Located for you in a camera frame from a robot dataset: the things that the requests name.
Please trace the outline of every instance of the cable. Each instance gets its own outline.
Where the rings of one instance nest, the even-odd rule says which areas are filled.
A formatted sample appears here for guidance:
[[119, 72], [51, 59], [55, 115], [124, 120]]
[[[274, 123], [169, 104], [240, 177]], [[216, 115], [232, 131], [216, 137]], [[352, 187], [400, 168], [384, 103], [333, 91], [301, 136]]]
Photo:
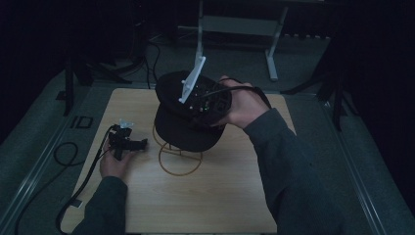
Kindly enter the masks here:
[[[74, 147], [74, 149], [75, 149], [75, 151], [74, 151], [74, 153], [73, 153], [73, 156], [72, 156], [72, 158], [70, 159], [70, 161], [69, 161], [69, 163], [67, 163], [67, 164], [64, 164], [64, 163], [62, 163], [61, 161], [59, 161], [58, 160], [58, 157], [57, 157], [57, 152], [58, 152], [58, 150], [61, 148], [61, 147], [63, 147], [63, 146], [65, 146], [65, 145], [72, 145], [73, 147]], [[82, 162], [79, 162], [79, 163], [76, 163], [76, 164], [73, 164], [73, 161], [75, 160], [75, 158], [76, 158], [76, 156], [77, 156], [77, 153], [78, 153], [78, 147], [76, 146], [76, 144], [75, 143], [73, 143], [73, 142], [65, 142], [65, 143], [62, 143], [62, 144], [60, 144], [58, 147], [56, 147], [56, 149], [55, 149], [55, 151], [54, 151], [54, 159], [55, 159], [55, 161], [57, 161], [57, 163], [59, 164], [59, 165], [63, 165], [64, 166], [64, 168], [63, 169], [61, 169], [61, 171], [59, 171], [54, 177], [52, 177], [45, 185], [43, 185], [43, 187], [41, 187], [40, 189], [39, 189], [39, 191], [37, 191], [37, 193], [36, 194], [34, 194], [32, 197], [31, 197], [31, 199], [24, 205], [24, 207], [23, 207], [23, 209], [22, 209], [22, 211], [21, 211], [21, 213], [19, 214], [19, 216], [18, 216], [18, 218], [17, 218], [17, 221], [16, 221], [16, 224], [15, 224], [15, 235], [19, 235], [19, 225], [20, 225], [20, 222], [21, 222], [21, 220], [22, 220], [22, 217], [23, 217], [23, 214], [25, 213], [25, 211], [27, 210], [27, 208], [31, 205], [31, 203], [34, 201], [34, 199], [36, 199], [37, 198], [37, 196], [39, 196], [40, 195], [40, 193], [41, 192], [43, 192], [43, 190], [45, 190], [53, 181], [55, 181], [68, 167], [70, 167], [70, 166], [75, 166], [75, 165], [81, 165], [81, 164], [83, 164], [84, 163], [84, 161], [82, 161]]]
[[151, 87], [150, 87], [150, 69], [149, 69], [149, 62], [147, 61], [147, 58], [146, 57], [144, 58], [144, 63], [146, 65], [146, 67], [147, 67], [147, 76], [146, 76], [146, 79], [147, 79], [147, 87], [149, 89], [151, 89]]
[[155, 79], [155, 82], [158, 82], [158, 78], [156, 76], [156, 64], [157, 64], [157, 62], [159, 60], [161, 50], [160, 50], [160, 47], [156, 43], [149, 42], [149, 45], [152, 45], [152, 46], [156, 47], [157, 50], [158, 50], [158, 53], [157, 53], [157, 56], [156, 56], [156, 60], [153, 63], [153, 69], [152, 69], [152, 71], [153, 71], [153, 78]]
[[94, 171], [94, 169], [95, 169], [95, 166], [96, 166], [96, 164], [97, 164], [97, 162], [98, 162], [98, 160], [100, 160], [101, 159], [101, 157], [103, 157], [107, 152], [104, 152], [103, 154], [101, 154], [101, 152], [102, 152], [102, 149], [103, 149], [103, 147], [104, 147], [104, 143], [105, 143], [105, 141], [107, 140], [107, 137], [108, 137], [108, 135], [109, 135], [109, 133], [110, 133], [110, 131], [113, 129], [113, 127], [114, 127], [114, 125], [112, 125], [110, 128], [108, 128], [108, 130], [107, 130], [107, 132], [106, 132], [106, 134], [105, 134], [105, 136], [104, 136], [104, 138], [103, 138], [103, 140], [102, 140], [102, 142], [101, 142], [101, 145], [100, 145], [100, 148], [98, 149], [98, 151], [97, 151], [97, 154], [96, 154], [96, 156], [95, 156], [95, 159], [94, 159], [94, 161], [92, 162], [92, 165], [89, 167], [89, 171], [88, 171], [88, 173], [86, 174], [86, 177], [85, 177], [85, 179], [83, 180], [83, 182], [82, 182], [82, 184], [80, 185], [80, 187], [79, 187], [79, 189], [76, 191], [76, 193], [74, 193], [73, 194], [73, 196], [72, 197], [70, 197], [70, 199], [64, 204], [64, 206], [61, 208], [61, 210], [59, 211], [59, 213], [58, 213], [58, 215], [56, 216], [56, 219], [55, 219], [55, 226], [56, 226], [56, 228], [58, 229], [58, 231], [61, 233], [61, 234], [67, 234], [66, 232], [64, 232], [64, 231], [62, 231], [62, 229], [61, 229], [61, 221], [62, 221], [62, 219], [63, 219], [63, 217], [64, 217], [64, 213], [67, 211], [67, 208], [73, 203], [73, 201], [79, 196], [79, 194], [83, 191], [83, 189], [85, 188], [85, 186], [86, 186], [86, 184], [88, 183], [88, 181], [89, 181], [89, 179], [91, 178], [91, 176], [92, 176], [92, 173], [93, 173], [93, 171]]
[[115, 72], [116, 74], [122, 75], [123, 73], [126, 73], [128, 71], [132, 71], [132, 70], [135, 69], [133, 72], [131, 72], [127, 75], [124, 75], [124, 77], [126, 77], [126, 76], [128, 76], [128, 75], [130, 75], [134, 72], [137, 72], [138, 70], [140, 70], [143, 67], [144, 57], [137, 57], [137, 58], [134, 58], [134, 59], [130, 59], [130, 61], [131, 61], [131, 65], [126, 66], [126, 67], [122, 67], [122, 68], [118, 68], [118, 69], [114, 69], [112, 71]]
[[140, 62], [140, 64], [136, 67], [136, 69], [135, 70], [133, 70], [133, 71], [131, 71], [131, 72], [129, 72], [129, 73], [127, 73], [127, 74], [122, 74], [122, 77], [123, 78], [127, 78], [127, 77], [129, 77], [129, 76], [131, 76], [132, 74], [134, 74], [135, 72], [137, 72], [137, 71], [139, 71], [140, 69], [142, 69], [143, 68], [143, 66], [144, 66], [144, 60], [145, 60], [145, 58], [143, 57], [143, 59], [141, 60], [141, 62]]
[[226, 88], [221, 89], [221, 90], [216, 90], [216, 91], [209, 92], [209, 93], [203, 95], [202, 98], [207, 98], [209, 96], [216, 95], [216, 94], [219, 94], [219, 93], [223, 93], [225, 91], [231, 91], [231, 90], [251, 90], [251, 91], [257, 93], [257, 89], [258, 88], [251, 87], [251, 86], [231, 86], [231, 87], [226, 87]]

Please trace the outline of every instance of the black handheld device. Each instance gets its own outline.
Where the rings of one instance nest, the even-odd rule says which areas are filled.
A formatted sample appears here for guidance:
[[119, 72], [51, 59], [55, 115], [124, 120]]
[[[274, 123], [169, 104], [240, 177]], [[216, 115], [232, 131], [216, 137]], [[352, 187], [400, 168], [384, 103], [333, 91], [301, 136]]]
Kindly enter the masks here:
[[115, 158], [121, 160], [122, 151], [137, 151], [144, 150], [147, 146], [147, 139], [141, 141], [132, 141], [129, 139], [131, 128], [121, 128], [119, 125], [114, 125], [112, 131], [109, 133], [111, 149], [115, 150]]

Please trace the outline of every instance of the gray carpet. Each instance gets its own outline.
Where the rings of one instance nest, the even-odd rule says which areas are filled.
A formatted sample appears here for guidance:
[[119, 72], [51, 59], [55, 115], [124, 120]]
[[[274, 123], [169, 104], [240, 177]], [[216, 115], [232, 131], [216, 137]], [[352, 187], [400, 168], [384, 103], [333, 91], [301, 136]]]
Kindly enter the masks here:
[[[156, 39], [154, 41], [161, 46], [157, 75], [190, 70], [193, 67], [195, 47], [192, 44], [184, 43], [185, 45], [174, 47], [161, 45], [161, 39]], [[207, 43], [207, 62], [202, 72], [204, 75], [219, 78], [228, 74], [275, 93], [307, 80], [327, 46], [327, 41], [288, 37], [280, 40], [275, 57], [280, 75], [277, 82], [268, 79], [260, 46], [254, 50], [220, 46], [227, 45]], [[157, 51], [156, 47], [149, 47], [147, 57], [150, 64], [156, 60]], [[42, 156], [49, 142], [56, 140], [57, 145], [74, 142], [79, 148], [75, 161], [82, 161], [86, 157], [114, 88], [147, 86], [145, 69], [125, 74], [124, 77], [134, 81], [133, 84], [120, 85], [96, 77], [92, 87], [76, 85], [76, 105], [69, 117], [62, 116], [65, 103], [55, 100], [58, 92], [64, 89], [63, 75], [51, 80], [19, 126], [0, 147], [0, 215], [6, 214], [25, 176]], [[398, 194], [360, 118], [346, 110], [347, 116], [341, 120], [344, 131], [339, 133], [334, 130], [330, 122], [331, 109], [323, 106], [312, 95], [317, 89], [318, 85], [315, 85], [302, 94], [287, 96], [287, 104], [298, 137], [314, 148], [316, 169], [345, 212], [349, 234], [415, 234], [414, 219]], [[91, 127], [71, 127], [75, 117], [92, 118]], [[62, 134], [54, 135], [60, 126]], [[58, 136], [58, 139], [51, 140], [52, 136]], [[58, 155], [62, 162], [66, 162], [72, 153], [71, 146], [64, 146]], [[53, 160], [52, 153], [46, 155], [47, 165], [35, 192], [63, 168]], [[55, 216], [69, 198], [80, 171], [81, 166], [68, 168], [33, 201], [23, 215], [20, 234], [59, 234], [55, 228]], [[5, 218], [2, 219], [1, 225], [4, 225]], [[12, 230], [3, 230], [1, 234], [3, 233], [12, 234]]]

